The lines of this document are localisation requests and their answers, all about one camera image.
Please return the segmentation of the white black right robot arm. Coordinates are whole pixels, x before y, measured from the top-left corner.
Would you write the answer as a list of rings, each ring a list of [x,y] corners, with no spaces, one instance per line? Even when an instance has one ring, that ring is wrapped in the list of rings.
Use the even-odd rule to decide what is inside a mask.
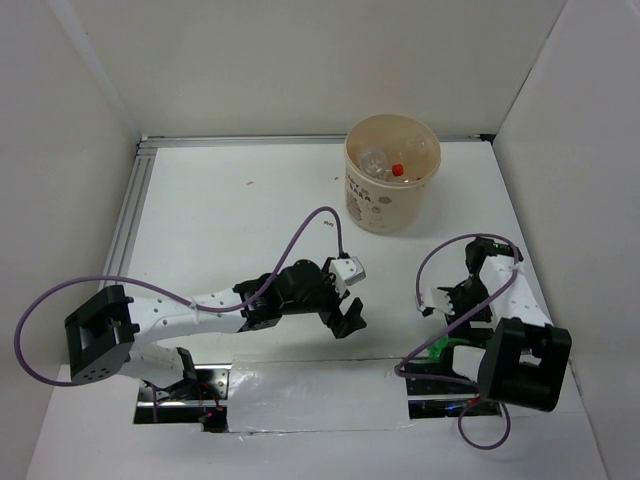
[[[466,240],[467,278],[454,287],[421,289],[427,263],[445,247]],[[463,234],[437,246],[422,260],[415,278],[415,299],[423,316],[440,312],[453,321],[416,347],[395,367],[404,378],[413,375],[406,366],[441,338],[455,333],[478,315],[489,312],[498,323],[486,343],[477,372],[450,358],[436,369],[436,379],[448,392],[473,384],[483,400],[550,412],[558,403],[572,338],[556,327],[537,304],[522,265],[524,257],[509,239],[489,233]]]

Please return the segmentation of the black label small bottle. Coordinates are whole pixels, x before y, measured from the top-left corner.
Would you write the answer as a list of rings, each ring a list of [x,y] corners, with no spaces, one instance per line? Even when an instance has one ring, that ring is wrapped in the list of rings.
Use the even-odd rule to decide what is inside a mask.
[[[358,165],[364,174],[378,180],[384,180],[390,169],[387,155],[376,146],[366,147],[361,151]]]

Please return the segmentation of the clear crushed white-cap bottle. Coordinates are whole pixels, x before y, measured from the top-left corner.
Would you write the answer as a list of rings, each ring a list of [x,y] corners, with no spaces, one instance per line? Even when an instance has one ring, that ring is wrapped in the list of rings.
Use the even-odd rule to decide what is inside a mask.
[[[401,142],[400,156],[405,162],[426,161],[432,156],[432,141],[424,135],[415,135]]]

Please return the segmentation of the green plastic bottle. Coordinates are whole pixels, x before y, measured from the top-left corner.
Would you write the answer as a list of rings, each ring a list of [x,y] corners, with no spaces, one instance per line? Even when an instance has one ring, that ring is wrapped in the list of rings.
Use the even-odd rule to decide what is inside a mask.
[[[442,353],[448,347],[455,347],[457,345],[463,345],[466,341],[460,338],[444,336],[437,341],[433,342],[426,350],[426,358],[431,362],[438,362]]]

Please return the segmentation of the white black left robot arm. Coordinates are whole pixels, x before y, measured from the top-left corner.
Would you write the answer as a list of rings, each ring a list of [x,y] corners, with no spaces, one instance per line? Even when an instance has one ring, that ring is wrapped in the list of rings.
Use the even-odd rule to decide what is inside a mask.
[[[328,258],[323,266],[298,260],[267,274],[180,303],[162,294],[131,297],[123,286],[101,289],[65,320],[70,379],[87,385],[116,374],[136,378],[170,398],[189,397],[197,373],[189,351],[160,341],[205,333],[237,334],[273,328],[287,315],[316,314],[337,339],[366,322],[363,303],[341,308],[350,286],[365,279],[355,257]]]

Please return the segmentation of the red cap cola bottle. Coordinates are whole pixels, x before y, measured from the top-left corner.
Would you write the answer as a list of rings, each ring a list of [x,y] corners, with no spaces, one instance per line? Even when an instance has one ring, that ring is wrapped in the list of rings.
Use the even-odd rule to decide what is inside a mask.
[[[402,164],[390,165],[384,172],[382,180],[389,183],[409,183],[410,178],[405,175]]]

